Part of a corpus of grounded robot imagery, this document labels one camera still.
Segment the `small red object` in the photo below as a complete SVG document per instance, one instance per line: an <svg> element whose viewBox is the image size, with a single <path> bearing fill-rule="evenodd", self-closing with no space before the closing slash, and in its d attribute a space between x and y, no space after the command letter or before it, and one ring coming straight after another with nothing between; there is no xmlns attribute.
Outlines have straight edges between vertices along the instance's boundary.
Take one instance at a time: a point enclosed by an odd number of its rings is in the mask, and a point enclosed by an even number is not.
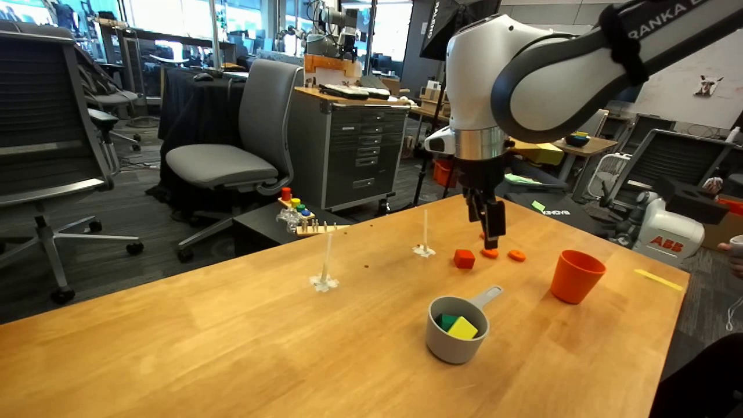
<svg viewBox="0 0 743 418"><path fill-rule="evenodd" d="M474 253L468 249L456 252L456 266L457 270L471 270L474 268Z"/></svg>
<svg viewBox="0 0 743 418"><path fill-rule="evenodd" d="M497 260L497 249L480 249L482 258Z"/></svg>
<svg viewBox="0 0 743 418"><path fill-rule="evenodd" d="M293 199L293 189L291 189L291 187L283 187L283 189L280 189L280 199L283 199L283 202L291 202L291 199Z"/></svg>
<svg viewBox="0 0 743 418"><path fill-rule="evenodd" d="M518 260L518 262L525 262L525 260L528 260L528 253L525 253L525 252L508 252L508 258L510 258L510 260Z"/></svg>

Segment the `filing cabinet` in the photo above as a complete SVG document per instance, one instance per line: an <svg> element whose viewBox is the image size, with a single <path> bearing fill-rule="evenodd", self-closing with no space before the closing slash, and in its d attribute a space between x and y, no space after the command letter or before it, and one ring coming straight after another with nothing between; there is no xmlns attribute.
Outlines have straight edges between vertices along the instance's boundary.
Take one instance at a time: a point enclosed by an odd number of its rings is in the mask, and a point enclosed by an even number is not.
<svg viewBox="0 0 743 418"><path fill-rule="evenodd" d="M409 108L297 89L291 111L295 196L349 209L393 196Z"/></svg>

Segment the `red block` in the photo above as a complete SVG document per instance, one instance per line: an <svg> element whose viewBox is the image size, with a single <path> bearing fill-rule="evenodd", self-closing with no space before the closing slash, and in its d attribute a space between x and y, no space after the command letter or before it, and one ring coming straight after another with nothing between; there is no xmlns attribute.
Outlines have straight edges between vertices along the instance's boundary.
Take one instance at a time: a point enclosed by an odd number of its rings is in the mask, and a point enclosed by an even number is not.
<svg viewBox="0 0 743 418"><path fill-rule="evenodd" d="M474 268L474 253L468 249L456 252L456 268L457 270L471 270Z"/></svg>

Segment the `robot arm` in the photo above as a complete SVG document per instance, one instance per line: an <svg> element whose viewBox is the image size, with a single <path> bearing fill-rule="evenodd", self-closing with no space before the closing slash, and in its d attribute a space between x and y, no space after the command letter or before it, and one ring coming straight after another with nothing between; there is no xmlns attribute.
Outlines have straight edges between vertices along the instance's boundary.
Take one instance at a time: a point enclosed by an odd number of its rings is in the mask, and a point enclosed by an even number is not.
<svg viewBox="0 0 743 418"><path fill-rule="evenodd" d="M506 232L503 204L494 197L503 179L503 145L513 134L546 143L581 128L625 87L734 32L743 3L658 0L605 7L595 31L581 37L523 25L497 17L459 31L448 43L445 76L450 143L468 220L480 220L486 249Z"/></svg>

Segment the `orange cup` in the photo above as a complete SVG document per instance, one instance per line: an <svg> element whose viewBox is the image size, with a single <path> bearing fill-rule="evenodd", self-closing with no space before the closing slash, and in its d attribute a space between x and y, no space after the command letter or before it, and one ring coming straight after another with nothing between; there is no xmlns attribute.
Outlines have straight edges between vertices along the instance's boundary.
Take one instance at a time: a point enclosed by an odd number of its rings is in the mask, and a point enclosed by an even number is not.
<svg viewBox="0 0 743 418"><path fill-rule="evenodd" d="M581 305L604 271L605 268L597 258L581 252L562 252L553 276L553 295L567 305Z"/></svg>

